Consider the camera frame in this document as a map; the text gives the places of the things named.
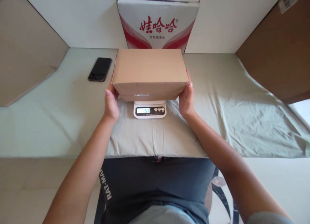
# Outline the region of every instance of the brown cardboard panel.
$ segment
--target brown cardboard panel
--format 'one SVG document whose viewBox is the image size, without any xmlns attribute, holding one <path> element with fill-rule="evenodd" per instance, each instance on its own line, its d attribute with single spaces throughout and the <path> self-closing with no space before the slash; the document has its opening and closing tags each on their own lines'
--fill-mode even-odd
<svg viewBox="0 0 310 224">
<path fill-rule="evenodd" d="M 0 35 L 0 106 L 9 106 L 54 71 Z"/>
<path fill-rule="evenodd" d="M 1 0 L 0 34 L 13 39 L 36 60 L 54 69 L 69 49 L 27 0 Z"/>
<path fill-rule="evenodd" d="M 0 106 L 8 106 L 60 65 L 68 45 L 27 0 L 0 1 Z"/>
<path fill-rule="evenodd" d="M 310 0 L 276 5 L 236 52 L 248 73 L 282 101 L 310 91 Z"/>
<path fill-rule="evenodd" d="M 188 82 L 180 49 L 120 49 L 112 83 L 124 101 L 176 99 Z"/>
</svg>

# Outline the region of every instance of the gray fabric sheet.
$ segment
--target gray fabric sheet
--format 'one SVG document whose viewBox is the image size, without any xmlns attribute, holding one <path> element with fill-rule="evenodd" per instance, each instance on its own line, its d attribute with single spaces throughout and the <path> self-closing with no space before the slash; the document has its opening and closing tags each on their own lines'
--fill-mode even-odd
<svg viewBox="0 0 310 224">
<path fill-rule="evenodd" d="M 195 89 L 195 109 L 244 157 L 310 156 L 309 130 L 272 94 L 250 78 L 234 54 L 184 54 Z M 167 101 L 162 119 L 136 119 L 133 103 L 119 101 L 120 119 L 107 156 L 207 157 Z"/>
</svg>

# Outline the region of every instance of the hand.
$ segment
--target hand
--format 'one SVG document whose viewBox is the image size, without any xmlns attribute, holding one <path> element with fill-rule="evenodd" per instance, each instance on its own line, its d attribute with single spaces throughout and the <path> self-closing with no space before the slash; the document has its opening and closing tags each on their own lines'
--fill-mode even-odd
<svg viewBox="0 0 310 224">
<path fill-rule="evenodd" d="M 179 95 L 179 111 L 183 118 L 188 117 L 195 113 L 194 108 L 194 88 L 191 82 L 190 73 L 186 69 L 188 83 L 184 90 Z"/>
<path fill-rule="evenodd" d="M 105 90 L 106 95 L 104 98 L 105 101 L 105 108 L 103 119 L 109 119 L 116 122 L 119 118 L 119 108 L 117 106 L 117 100 L 119 98 L 119 93 L 112 85 L 112 77 L 109 84 L 108 89 Z"/>
</svg>

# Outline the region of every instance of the cardboard box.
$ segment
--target cardboard box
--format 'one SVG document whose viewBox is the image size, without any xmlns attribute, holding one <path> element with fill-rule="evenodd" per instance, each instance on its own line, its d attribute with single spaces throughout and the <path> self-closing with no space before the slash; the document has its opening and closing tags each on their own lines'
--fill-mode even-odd
<svg viewBox="0 0 310 224">
<path fill-rule="evenodd" d="M 112 84 L 124 101 L 175 100 L 188 83 L 180 49 L 119 49 Z"/>
<path fill-rule="evenodd" d="M 252 78 L 285 104 L 310 99 L 309 17 L 310 0 L 280 0 L 236 52 Z"/>
<path fill-rule="evenodd" d="M 181 49 L 184 53 L 199 3 L 118 0 L 128 48 Z"/>
<path fill-rule="evenodd" d="M 0 0 L 0 106 L 44 81 L 68 49 L 27 0 Z"/>
</svg>

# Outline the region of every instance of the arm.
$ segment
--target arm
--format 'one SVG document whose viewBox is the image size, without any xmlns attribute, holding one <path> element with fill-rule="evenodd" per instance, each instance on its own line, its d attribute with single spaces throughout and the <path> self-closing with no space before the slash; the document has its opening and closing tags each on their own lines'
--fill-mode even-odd
<svg viewBox="0 0 310 224">
<path fill-rule="evenodd" d="M 110 83 L 105 112 L 94 133 L 59 187 L 43 224 L 84 223 L 88 202 L 119 118 L 118 93 Z"/>
<path fill-rule="evenodd" d="M 189 73 L 188 78 L 189 83 L 179 96 L 180 113 L 208 157 L 222 172 L 244 223 L 252 214 L 260 211 L 278 213 L 291 219 L 260 183 L 242 156 L 195 112 L 194 89 Z"/>
</svg>

